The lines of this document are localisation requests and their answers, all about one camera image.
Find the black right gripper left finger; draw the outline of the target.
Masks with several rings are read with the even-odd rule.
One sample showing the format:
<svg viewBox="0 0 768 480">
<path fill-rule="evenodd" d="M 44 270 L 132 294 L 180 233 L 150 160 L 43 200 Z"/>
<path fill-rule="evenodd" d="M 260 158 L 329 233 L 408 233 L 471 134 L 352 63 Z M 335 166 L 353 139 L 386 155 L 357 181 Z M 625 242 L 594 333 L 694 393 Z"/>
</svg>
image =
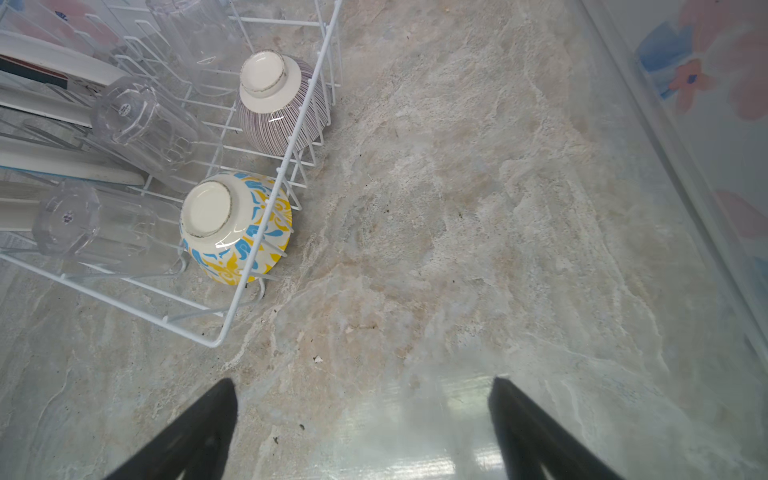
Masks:
<svg viewBox="0 0 768 480">
<path fill-rule="evenodd" d="M 108 477 L 220 479 L 237 420 L 235 384 L 224 378 Z"/>
</svg>

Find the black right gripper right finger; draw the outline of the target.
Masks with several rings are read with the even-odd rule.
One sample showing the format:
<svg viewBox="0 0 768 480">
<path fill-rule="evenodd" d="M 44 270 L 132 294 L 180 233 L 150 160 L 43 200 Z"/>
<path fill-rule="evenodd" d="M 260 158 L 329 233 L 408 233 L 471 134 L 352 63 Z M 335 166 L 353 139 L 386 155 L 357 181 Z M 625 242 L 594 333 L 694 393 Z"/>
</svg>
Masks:
<svg viewBox="0 0 768 480">
<path fill-rule="evenodd" d="M 509 479 L 618 479 L 512 381 L 493 380 L 488 408 Z"/>
</svg>

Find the watermelon pattern plate blue rim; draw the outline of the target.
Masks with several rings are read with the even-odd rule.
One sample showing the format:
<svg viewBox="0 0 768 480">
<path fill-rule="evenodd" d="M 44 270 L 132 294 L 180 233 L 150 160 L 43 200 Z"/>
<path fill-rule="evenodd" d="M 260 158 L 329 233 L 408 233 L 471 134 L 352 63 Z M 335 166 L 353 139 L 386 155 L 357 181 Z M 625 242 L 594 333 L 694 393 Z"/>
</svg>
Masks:
<svg viewBox="0 0 768 480">
<path fill-rule="evenodd" d="M 99 153 L 58 148 L 31 140 L 1 137 L 1 167 L 63 178 L 143 186 L 144 177 Z"/>
</svg>

